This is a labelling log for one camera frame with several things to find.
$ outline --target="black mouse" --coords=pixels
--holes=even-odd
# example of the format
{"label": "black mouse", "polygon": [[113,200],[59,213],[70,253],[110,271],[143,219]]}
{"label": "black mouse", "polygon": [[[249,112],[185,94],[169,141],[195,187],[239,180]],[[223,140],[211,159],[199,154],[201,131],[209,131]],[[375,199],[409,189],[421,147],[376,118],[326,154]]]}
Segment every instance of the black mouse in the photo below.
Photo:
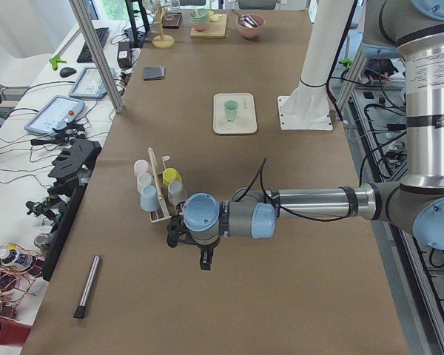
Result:
{"label": "black mouse", "polygon": [[69,75],[72,75],[72,74],[74,74],[74,73],[76,73],[77,72],[77,70],[75,70],[74,68],[71,68],[71,67],[65,67],[65,68],[62,68],[61,69],[61,71],[59,72],[59,75],[62,77],[62,78],[67,78]]}

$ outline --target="white desk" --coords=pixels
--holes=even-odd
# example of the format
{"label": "white desk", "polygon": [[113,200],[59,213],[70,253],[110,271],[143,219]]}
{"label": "white desk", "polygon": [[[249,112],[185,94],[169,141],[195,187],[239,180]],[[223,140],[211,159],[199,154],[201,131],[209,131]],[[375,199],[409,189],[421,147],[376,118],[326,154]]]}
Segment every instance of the white desk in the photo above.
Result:
{"label": "white desk", "polygon": [[[117,75],[120,73],[117,63],[117,49],[118,45],[112,45],[110,42],[114,36],[120,34],[127,25],[126,21],[95,21],[95,28],[109,27],[110,35],[107,44],[104,48],[105,56],[108,60],[109,66],[115,68]],[[92,66],[93,63],[76,63],[78,54],[81,51],[84,39],[82,34],[78,34],[76,38],[74,35],[78,32],[78,26],[70,31],[69,35],[63,40],[62,45],[55,53],[61,52],[64,48],[61,58],[66,60],[66,64],[59,64],[58,70],[53,71],[50,64],[40,72],[33,85],[51,82],[51,81],[74,81],[78,74],[84,67]],[[77,73],[68,78],[61,78],[59,70],[63,67],[74,67]],[[41,109],[52,97],[55,95],[67,96],[72,84],[50,84],[31,89],[18,103],[18,108]],[[86,106],[83,112],[87,112],[93,107],[95,101],[86,101]],[[30,142],[34,138],[33,135],[26,135],[27,132],[23,126],[33,117],[35,113],[32,111],[17,111],[13,112],[11,116],[5,121],[0,129],[0,169],[12,170],[28,170],[32,171],[37,168],[42,168],[36,172],[2,172],[0,171],[0,180],[9,181],[18,176],[26,174],[34,174],[36,178],[43,185],[52,185],[54,179],[47,176],[52,169],[50,165],[55,156],[62,150],[63,147],[56,147],[54,150],[47,151],[40,146],[33,148],[32,161],[30,162]],[[95,108],[90,112],[88,122],[85,125],[87,137],[92,141],[98,141],[102,146],[104,145],[107,132],[109,132],[112,124],[113,115],[115,114],[110,100],[106,97],[97,103]],[[24,136],[18,140],[21,143],[10,145],[4,141],[14,141],[17,138]],[[46,146],[48,149],[54,148],[53,145]],[[25,203],[28,200],[40,201],[47,196],[47,190],[40,186],[34,177],[23,177],[12,183],[0,183],[0,246],[6,243],[17,243],[26,249],[37,250],[33,245],[35,237],[42,233],[41,224],[43,216],[33,217],[26,215],[27,208]],[[25,324],[33,324],[36,317],[38,307],[41,304],[42,297],[46,291],[47,282],[38,280],[33,284],[31,291],[35,296],[26,296],[17,308],[19,322]],[[0,346],[0,355],[15,355],[21,352],[20,348],[12,348],[8,346]]]}

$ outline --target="blue joint cap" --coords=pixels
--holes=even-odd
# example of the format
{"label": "blue joint cap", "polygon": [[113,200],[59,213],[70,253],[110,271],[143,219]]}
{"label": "blue joint cap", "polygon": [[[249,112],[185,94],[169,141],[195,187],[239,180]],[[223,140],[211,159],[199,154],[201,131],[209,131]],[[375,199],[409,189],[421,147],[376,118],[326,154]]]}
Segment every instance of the blue joint cap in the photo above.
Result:
{"label": "blue joint cap", "polygon": [[424,15],[444,21],[444,0],[411,0],[411,2]]}
{"label": "blue joint cap", "polygon": [[183,216],[191,231],[206,231],[219,218],[219,204],[211,195],[195,194],[184,203]]}
{"label": "blue joint cap", "polygon": [[268,203],[259,203],[253,211],[252,237],[270,238],[275,232],[275,209]]}
{"label": "blue joint cap", "polygon": [[413,235],[435,249],[444,250],[444,197],[431,203],[416,217]]}

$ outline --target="cutting board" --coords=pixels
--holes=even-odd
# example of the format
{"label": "cutting board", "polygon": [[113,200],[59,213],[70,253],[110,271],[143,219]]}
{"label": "cutting board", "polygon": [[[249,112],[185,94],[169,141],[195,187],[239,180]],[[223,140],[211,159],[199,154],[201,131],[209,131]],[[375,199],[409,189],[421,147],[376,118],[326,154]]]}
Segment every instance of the cutting board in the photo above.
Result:
{"label": "cutting board", "polygon": [[225,38],[225,29],[227,26],[227,14],[218,14],[218,22],[210,22],[209,28],[204,31],[191,29],[192,38]]}

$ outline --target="black keyboard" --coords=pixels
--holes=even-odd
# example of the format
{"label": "black keyboard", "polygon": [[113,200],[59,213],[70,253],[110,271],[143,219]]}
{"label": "black keyboard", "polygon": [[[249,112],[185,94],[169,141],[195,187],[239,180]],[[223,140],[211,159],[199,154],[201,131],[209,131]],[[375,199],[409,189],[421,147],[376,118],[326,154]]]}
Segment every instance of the black keyboard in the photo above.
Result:
{"label": "black keyboard", "polygon": [[[97,33],[98,40],[101,42],[102,48],[104,48],[105,42],[107,42],[107,38],[109,38],[109,28],[96,28],[95,33]],[[81,54],[79,54],[79,57],[77,57],[77,62],[87,63],[88,61],[92,61],[92,54],[90,54],[87,43],[84,43],[84,46],[82,46]]]}

